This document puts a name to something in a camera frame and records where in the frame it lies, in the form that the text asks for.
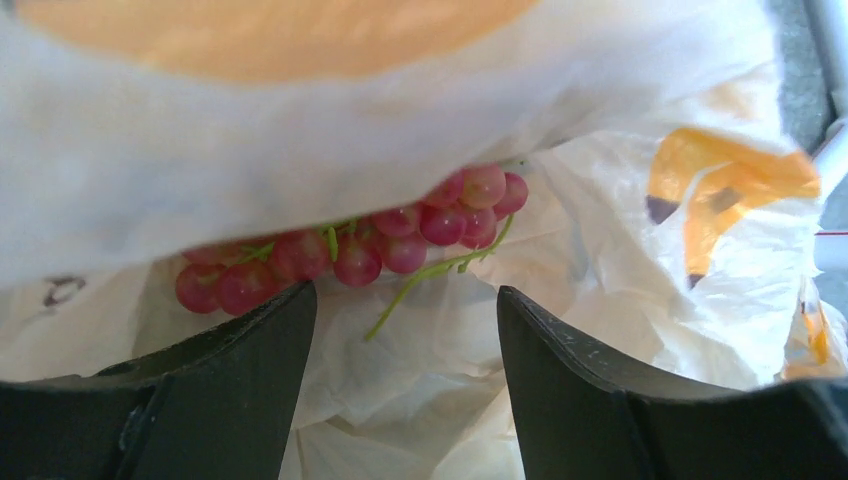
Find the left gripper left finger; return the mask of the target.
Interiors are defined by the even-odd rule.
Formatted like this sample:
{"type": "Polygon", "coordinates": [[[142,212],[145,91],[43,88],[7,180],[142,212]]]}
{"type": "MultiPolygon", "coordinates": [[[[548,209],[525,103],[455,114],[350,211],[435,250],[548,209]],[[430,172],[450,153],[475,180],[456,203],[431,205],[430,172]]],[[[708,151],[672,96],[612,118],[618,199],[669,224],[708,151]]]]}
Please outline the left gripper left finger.
{"type": "Polygon", "coordinates": [[[311,283],[90,377],[1,386],[5,479],[275,479],[317,313],[311,283]]]}

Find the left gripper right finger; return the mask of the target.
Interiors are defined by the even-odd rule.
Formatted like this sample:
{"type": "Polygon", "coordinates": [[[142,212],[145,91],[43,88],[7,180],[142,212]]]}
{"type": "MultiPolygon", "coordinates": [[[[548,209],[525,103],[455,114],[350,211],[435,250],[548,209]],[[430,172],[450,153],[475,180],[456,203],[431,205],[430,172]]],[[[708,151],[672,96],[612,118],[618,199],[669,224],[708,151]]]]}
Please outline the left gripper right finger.
{"type": "Polygon", "coordinates": [[[504,286],[497,321],[529,479],[843,479],[847,382],[738,391],[634,359],[504,286]]]}

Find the translucent orange plastic bag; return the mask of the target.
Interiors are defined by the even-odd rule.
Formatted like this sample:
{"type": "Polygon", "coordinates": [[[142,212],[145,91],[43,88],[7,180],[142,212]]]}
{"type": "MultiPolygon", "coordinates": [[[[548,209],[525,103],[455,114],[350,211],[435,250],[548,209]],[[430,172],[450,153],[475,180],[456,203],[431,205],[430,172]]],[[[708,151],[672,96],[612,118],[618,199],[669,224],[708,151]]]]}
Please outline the translucent orange plastic bag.
{"type": "Polygon", "coordinates": [[[242,317],[183,253],[414,203],[498,164],[493,253],[401,291],[314,285],[275,479],[529,479],[512,287],[661,370],[847,382],[813,283],[824,199],[781,128],[763,1],[5,1],[1,386],[90,377],[242,317]]]}

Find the fake red grapes bunch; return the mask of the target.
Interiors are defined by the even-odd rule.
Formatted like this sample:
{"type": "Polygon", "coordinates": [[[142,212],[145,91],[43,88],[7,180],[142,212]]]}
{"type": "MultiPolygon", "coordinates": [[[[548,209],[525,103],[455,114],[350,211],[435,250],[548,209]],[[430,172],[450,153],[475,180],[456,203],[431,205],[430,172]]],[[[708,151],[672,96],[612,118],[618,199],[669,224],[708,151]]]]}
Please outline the fake red grapes bunch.
{"type": "Polygon", "coordinates": [[[524,177],[498,164],[460,170],[422,199],[370,215],[183,253],[178,303],[195,314],[244,315],[291,285],[333,275],[362,288],[389,272],[401,291],[367,333],[372,338],[417,285],[464,273],[491,255],[524,208],[524,177]]]}

